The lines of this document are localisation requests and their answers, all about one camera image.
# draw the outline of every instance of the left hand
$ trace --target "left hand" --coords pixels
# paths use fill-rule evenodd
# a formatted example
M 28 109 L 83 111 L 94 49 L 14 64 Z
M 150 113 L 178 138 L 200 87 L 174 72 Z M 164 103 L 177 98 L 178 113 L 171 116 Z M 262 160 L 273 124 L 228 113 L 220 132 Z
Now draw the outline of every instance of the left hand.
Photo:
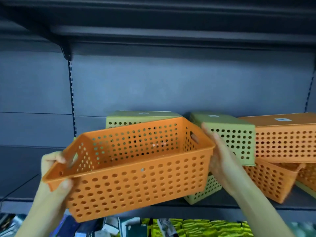
M 42 177 L 52 167 L 54 162 L 66 163 L 60 151 L 42 157 Z M 66 210 L 64 200 L 73 187 L 70 179 L 64 180 L 58 188 L 51 192 L 49 186 L 42 181 L 36 192 L 31 210 L 16 234 L 16 237 L 48 236 L 61 221 Z

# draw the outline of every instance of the plastic basket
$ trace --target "plastic basket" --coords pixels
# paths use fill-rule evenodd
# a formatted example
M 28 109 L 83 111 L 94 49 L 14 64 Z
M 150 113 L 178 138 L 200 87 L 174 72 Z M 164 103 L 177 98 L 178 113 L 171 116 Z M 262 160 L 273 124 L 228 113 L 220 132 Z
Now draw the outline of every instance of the plastic basket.
M 256 166 L 244 169 L 266 197 L 282 204 L 290 193 L 299 170 L 305 165 L 301 163 L 295 166 L 282 166 L 256 159 Z
M 194 142 L 191 135 L 197 136 Z M 43 181 L 75 182 L 66 206 L 77 222 L 203 191 L 215 144 L 183 117 L 83 133 Z
M 306 164 L 296 178 L 296 185 L 308 194 L 316 198 L 316 164 Z
M 195 204 L 200 200 L 205 199 L 207 196 L 210 196 L 211 194 L 219 191 L 221 188 L 221 184 L 218 183 L 217 179 L 215 179 L 215 177 L 211 173 L 209 173 L 205 189 L 201 192 L 195 193 L 194 195 L 185 196 L 184 199 L 189 204 Z
M 316 114 L 242 117 L 256 126 L 256 157 L 271 163 L 316 162 Z
M 217 132 L 242 165 L 255 165 L 255 126 L 253 124 L 230 115 L 209 111 L 192 112 L 190 120 L 198 126 L 205 122 L 211 131 Z
M 181 115 L 171 111 L 115 111 L 106 117 L 105 128 L 108 129 L 175 117 L 181 117 Z

